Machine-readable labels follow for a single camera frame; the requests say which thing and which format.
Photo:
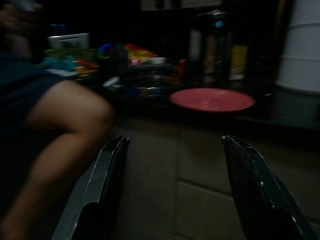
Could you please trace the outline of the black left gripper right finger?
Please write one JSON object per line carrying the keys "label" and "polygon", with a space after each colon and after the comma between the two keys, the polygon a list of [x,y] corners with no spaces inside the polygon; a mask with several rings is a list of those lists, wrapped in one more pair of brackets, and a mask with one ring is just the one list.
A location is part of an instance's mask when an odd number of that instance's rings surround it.
{"label": "black left gripper right finger", "polygon": [[247,240],[315,240],[300,206],[252,145],[222,137],[228,180]]}

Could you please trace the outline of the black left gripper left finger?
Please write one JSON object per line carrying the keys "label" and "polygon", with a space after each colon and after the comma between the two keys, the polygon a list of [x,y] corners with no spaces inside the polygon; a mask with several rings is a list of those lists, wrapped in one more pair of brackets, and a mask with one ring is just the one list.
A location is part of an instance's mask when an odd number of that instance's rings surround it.
{"label": "black left gripper left finger", "polygon": [[53,240],[110,240],[116,225],[130,139],[109,140],[75,183]]}

